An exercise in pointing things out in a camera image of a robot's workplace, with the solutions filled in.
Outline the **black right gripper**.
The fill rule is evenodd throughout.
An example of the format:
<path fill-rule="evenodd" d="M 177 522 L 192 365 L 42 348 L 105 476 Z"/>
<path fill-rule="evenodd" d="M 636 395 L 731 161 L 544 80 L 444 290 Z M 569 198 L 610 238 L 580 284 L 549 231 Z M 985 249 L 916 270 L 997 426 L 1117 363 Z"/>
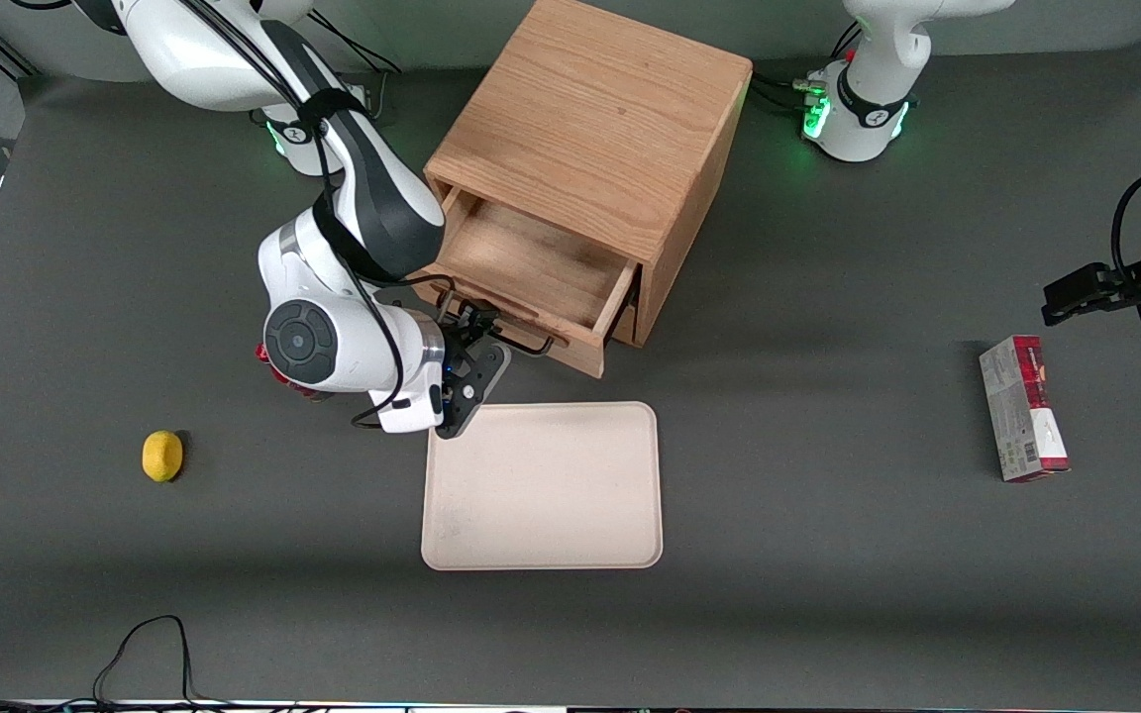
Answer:
<path fill-rule="evenodd" d="M 445 343 L 452 348 L 471 348 L 472 345 L 501 342 L 501 329 L 494 324 L 501 317 L 497 307 L 488 302 L 442 303 L 438 326 Z"/>

